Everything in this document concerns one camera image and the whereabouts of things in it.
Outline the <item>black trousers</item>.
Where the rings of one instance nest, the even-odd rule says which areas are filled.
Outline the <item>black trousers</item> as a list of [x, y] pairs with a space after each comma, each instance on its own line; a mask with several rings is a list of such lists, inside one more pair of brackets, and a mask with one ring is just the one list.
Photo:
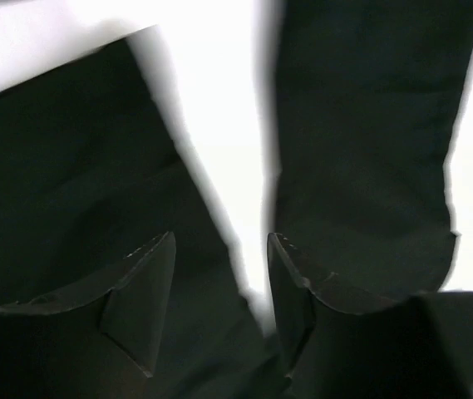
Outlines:
[[[150, 9], [83, 27], [65, 1], [0, 1], [0, 305], [175, 236], [142, 398], [292, 398], [269, 266], [264, 321], [230, 265]], [[277, 1], [264, 43], [267, 229], [318, 270], [426, 310], [473, 395], [473, 292], [443, 293], [456, 235], [444, 167], [473, 1]]]

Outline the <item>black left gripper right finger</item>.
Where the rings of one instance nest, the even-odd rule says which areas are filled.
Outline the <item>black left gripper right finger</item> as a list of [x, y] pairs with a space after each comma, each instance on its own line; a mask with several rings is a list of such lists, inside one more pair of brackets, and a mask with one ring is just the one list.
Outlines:
[[292, 398], [471, 398], [417, 301], [395, 303], [318, 270], [281, 234], [267, 257]]

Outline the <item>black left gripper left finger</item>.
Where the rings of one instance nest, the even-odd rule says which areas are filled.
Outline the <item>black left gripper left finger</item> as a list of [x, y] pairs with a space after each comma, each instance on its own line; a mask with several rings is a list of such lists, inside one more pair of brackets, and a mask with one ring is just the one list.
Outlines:
[[142, 398], [175, 252], [167, 232], [74, 283], [0, 305], [0, 398]]

